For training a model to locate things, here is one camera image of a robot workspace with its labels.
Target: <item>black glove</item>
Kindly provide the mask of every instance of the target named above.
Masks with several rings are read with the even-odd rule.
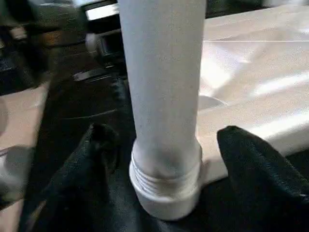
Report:
[[[309,231],[309,182],[261,138],[235,126],[217,139],[253,231]]]
[[[19,231],[101,231],[107,177],[117,165],[117,133],[106,125],[91,125],[78,147],[49,184],[23,209]],[[63,222],[70,214],[70,220]]]

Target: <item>white surface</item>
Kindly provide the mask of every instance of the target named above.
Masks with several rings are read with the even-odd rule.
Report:
[[[7,125],[0,133],[0,150],[14,145],[34,146],[44,108],[48,84],[36,89],[0,97],[0,112],[7,115]],[[0,211],[0,231],[15,232],[22,201]]]
[[[309,146],[309,7],[272,9],[208,19],[200,94],[229,106],[199,111],[204,183],[227,176],[216,132],[237,125],[282,154]]]
[[[195,137],[204,0],[120,0],[137,139],[130,177],[151,215],[175,220],[199,196]]]
[[[99,18],[109,17],[112,15],[119,14],[119,5],[118,3],[112,5],[101,6],[98,8],[94,8],[86,11],[86,15],[88,20],[96,20]]]

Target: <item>cylindrical pipe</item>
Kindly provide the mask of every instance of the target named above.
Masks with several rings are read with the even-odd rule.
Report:
[[[201,150],[195,137],[204,0],[119,0],[137,138],[130,177],[151,215],[194,208]]]

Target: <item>black fabric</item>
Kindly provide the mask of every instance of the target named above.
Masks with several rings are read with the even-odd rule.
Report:
[[[227,178],[207,185],[196,209],[177,222],[164,222],[149,216],[140,206],[128,176],[131,149],[135,138],[132,114],[122,117],[115,102],[110,80],[74,82],[54,80],[49,91],[33,165],[26,192],[25,208],[50,182],[77,147],[91,123],[104,123],[120,133],[120,162],[108,177],[108,195],[101,201],[97,214],[101,232],[244,232],[250,231],[248,217]],[[309,155],[301,152],[289,158],[305,177],[309,177]],[[42,230],[59,232],[95,231],[91,215],[85,211],[88,203],[81,201],[77,191],[70,197],[59,197],[52,225]]]
[[[307,231],[309,181],[261,138],[235,126],[218,131],[229,180],[254,228]]]
[[[38,195],[28,199],[19,230],[31,231],[35,228],[44,231],[52,228],[57,221],[55,217],[62,211],[62,208],[59,209],[61,202],[76,198],[76,203],[80,203],[79,210],[88,222],[87,227],[79,225],[79,229],[99,231],[98,213],[101,212],[101,204],[108,199],[106,173],[114,171],[117,157],[116,132],[106,125],[91,125],[48,185]]]

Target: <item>white pipe fitting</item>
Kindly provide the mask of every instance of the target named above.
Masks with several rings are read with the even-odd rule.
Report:
[[[137,138],[130,178],[143,208],[176,220],[195,207],[204,0],[119,0]]]

